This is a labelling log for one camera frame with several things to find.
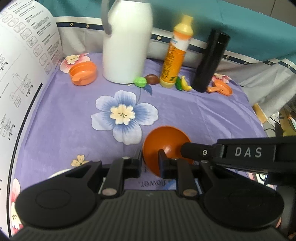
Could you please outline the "orange cup with spout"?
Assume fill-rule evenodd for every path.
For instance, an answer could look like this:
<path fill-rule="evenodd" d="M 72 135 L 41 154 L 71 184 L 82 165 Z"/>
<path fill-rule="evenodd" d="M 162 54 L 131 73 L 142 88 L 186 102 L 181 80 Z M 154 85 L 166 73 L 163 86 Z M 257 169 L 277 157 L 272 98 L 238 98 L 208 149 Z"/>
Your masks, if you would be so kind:
<path fill-rule="evenodd" d="M 71 67 L 69 75 L 74 85 L 85 86 L 97 78 L 97 66 L 92 61 L 81 62 Z"/>

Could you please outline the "red orange small bowl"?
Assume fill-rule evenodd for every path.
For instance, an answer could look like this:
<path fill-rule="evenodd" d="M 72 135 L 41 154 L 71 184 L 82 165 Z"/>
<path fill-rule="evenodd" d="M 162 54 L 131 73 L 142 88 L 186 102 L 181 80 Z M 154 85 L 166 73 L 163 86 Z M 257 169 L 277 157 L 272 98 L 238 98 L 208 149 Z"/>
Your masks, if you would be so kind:
<path fill-rule="evenodd" d="M 159 126 L 145 138 L 142 146 L 144 161 L 150 171 L 160 177 L 158 151 L 164 150 L 168 158 L 182 158 L 181 146 L 191 142 L 189 137 L 173 126 Z"/>

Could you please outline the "brown toy chestnut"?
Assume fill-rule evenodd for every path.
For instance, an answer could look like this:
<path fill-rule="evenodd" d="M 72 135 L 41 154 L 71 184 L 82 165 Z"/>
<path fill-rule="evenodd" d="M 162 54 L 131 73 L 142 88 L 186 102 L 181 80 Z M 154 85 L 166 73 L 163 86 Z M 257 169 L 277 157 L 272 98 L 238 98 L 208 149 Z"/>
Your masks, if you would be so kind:
<path fill-rule="evenodd" d="M 147 84 L 149 85 L 159 84 L 159 77 L 155 74 L 148 74 L 147 76 L 145 76 L 145 79 L 147 81 Z"/>

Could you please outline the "orange yellow detergent bottle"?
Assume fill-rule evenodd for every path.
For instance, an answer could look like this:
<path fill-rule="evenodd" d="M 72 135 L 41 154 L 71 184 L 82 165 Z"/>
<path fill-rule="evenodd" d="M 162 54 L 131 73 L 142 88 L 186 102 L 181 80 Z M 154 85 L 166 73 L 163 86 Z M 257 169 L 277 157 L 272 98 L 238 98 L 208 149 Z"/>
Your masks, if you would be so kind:
<path fill-rule="evenodd" d="M 193 36 L 192 22 L 192 16 L 183 15 L 181 22 L 174 27 L 173 36 L 159 77 L 159 83 L 162 87 L 171 88 L 175 85 Z"/>

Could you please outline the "white round plate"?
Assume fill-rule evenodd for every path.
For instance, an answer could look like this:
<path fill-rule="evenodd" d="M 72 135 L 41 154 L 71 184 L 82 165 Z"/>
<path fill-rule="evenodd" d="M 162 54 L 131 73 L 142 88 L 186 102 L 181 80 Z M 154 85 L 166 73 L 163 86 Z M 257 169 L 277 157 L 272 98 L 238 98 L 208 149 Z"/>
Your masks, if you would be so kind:
<path fill-rule="evenodd" d="M 71 170 L 71 169 L 60 170 L 60 171 L 58 171 L 58 172 L 52 174 L 51 176 L 49 176 L 48 179 L 51 179 L 51 178 L 56 177 L 56 176 L 58 176 L 58 175 L 61 175 L 61 174 L 65 173 L 65 172 L 68 172 L 68 171 L 70 171 L 70 170 Z"/>

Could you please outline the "purple floral tablecloth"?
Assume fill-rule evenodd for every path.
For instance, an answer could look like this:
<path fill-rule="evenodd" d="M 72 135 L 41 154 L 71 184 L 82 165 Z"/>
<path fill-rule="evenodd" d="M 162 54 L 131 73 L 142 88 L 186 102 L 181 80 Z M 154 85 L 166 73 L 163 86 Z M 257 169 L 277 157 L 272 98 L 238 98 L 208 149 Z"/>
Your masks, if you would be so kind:
<path fill-rule="evenodd" d="M 235 82 L 233 94 L 179 91 L 159 84 L 139 88 L 134 84 L 114 84 L 99 75 L 90 85 L 78 87 L 69 75 L 58 71 L 39 104 L 37 113 L 16 164 L 14 190 L 17 192 L 45 180 L 52 174 L 101 160 L 107 164 L 141 147 L 150 131 L 159 126 L 174 126 L 191 141 L 213 144 L 220 138 L 262 138 L 263 125 L 246 94 Z M 127 137 L 136 143 L 126 145 L 114 138 L 123 125 L 98 131 L 92 119 L 100 112 L 97 102 L 109 106 L 117 92 L 136 101 L 135 116 L 148 125 L 126 128 Z"/>

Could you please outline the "green toy vegetable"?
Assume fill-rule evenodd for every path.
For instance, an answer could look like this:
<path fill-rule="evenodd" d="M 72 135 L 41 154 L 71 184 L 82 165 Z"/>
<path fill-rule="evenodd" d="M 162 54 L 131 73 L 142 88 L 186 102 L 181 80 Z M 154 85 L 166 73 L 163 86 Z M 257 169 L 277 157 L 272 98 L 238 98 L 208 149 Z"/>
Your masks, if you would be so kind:
<path fill-rule="evenodd" d="M 144 77 L 136 77 L 133 83 L 139 88 L 144 88 L 147 85 L 147 80 Z"/>

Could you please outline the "toy banana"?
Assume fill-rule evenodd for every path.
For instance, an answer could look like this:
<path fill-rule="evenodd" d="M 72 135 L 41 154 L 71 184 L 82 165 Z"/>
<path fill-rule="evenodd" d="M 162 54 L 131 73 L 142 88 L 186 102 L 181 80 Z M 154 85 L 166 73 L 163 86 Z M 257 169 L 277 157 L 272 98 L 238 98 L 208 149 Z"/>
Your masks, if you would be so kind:
<path fill-rule="evenodd" d="M 185 76 L 181 77 L 181 87 L 182 87 L 182 90 L 185 90 L 185 91 L 192 90 L 192 87 L 187 83 Z"/>

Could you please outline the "black thermos flask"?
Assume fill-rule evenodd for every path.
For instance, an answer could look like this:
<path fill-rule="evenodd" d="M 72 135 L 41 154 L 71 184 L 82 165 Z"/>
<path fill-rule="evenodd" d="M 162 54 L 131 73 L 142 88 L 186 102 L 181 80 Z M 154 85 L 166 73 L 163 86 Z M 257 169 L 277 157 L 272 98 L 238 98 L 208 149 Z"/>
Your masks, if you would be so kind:
<path fill-rule="evenodd" d="M 205 92 L 224 56 L 230 36 L 221 30 L 212 29 L 208 38 L 208 44 L 196 69 L 191 87 L 197 92 Z"/>

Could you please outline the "white thermos jug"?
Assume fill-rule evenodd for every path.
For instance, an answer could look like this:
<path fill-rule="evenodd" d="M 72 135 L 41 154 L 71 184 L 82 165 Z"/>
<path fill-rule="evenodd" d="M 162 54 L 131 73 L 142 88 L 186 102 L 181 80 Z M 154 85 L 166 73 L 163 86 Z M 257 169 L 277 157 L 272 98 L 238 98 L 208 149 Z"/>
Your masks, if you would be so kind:
<path fill-rule="evenodd" d="M 101 2 L 103 76 L 130 84 L 144 70 L 152 35 L 152 8 L 148 1 Z"/>

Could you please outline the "orange toy pan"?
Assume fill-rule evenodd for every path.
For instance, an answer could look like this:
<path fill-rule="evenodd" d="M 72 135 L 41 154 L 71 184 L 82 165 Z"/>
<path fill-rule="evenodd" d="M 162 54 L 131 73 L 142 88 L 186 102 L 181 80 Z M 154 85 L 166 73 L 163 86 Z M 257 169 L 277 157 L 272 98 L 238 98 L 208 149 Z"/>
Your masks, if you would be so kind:
<path fill-rule="evenodd" d="M 211 86 L 207 87 L 208 93 L 218 92 L 224 96 L 231 96 L 233 94 L 232 88 L 224 83 L 222 80 L 215 80 Z"/>

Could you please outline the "teal fabric cover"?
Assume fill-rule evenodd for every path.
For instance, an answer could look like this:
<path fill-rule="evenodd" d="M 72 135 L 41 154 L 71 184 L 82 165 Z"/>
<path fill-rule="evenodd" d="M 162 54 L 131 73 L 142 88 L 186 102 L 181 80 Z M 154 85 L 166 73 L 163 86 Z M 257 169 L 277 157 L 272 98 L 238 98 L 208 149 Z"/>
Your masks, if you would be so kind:
<path fill-rule="evenodd" d="M 55 17 L 63 53 L 102 51 L 101 1 L 40 1 Z M 183 14 L 194 18 L 194 39 L 212 29 L 230 36 L 227 50 L 259 61 L 295 62 L 295 27 L 225 1 L 149 1 L 154 27 L 172 31 Z"/>

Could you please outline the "green toy cucumber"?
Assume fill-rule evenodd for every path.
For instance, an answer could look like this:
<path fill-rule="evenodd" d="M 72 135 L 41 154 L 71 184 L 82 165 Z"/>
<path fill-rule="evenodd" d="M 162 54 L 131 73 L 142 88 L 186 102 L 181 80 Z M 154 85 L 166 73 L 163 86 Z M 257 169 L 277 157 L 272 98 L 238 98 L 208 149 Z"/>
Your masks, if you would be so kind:
<path fill-rule="evenodd" d="M 178 76 L 176 77 L 175 87 L 179 91 L 183 90 L 183 88 L 182 88 L 182 80 Z"/>

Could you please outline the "white instruction sheet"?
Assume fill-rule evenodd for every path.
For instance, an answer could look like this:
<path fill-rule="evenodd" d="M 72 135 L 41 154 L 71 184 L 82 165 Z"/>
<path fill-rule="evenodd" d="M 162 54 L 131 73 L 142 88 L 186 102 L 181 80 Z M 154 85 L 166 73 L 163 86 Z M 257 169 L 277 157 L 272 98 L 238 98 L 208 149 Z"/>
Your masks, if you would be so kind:
<path fill-rule="evenodd" d="M 1 11 L 1 231 L 20 227 L 13 175 L 34 109 L 62 57 L 52 14 L 37 1 Z"/>

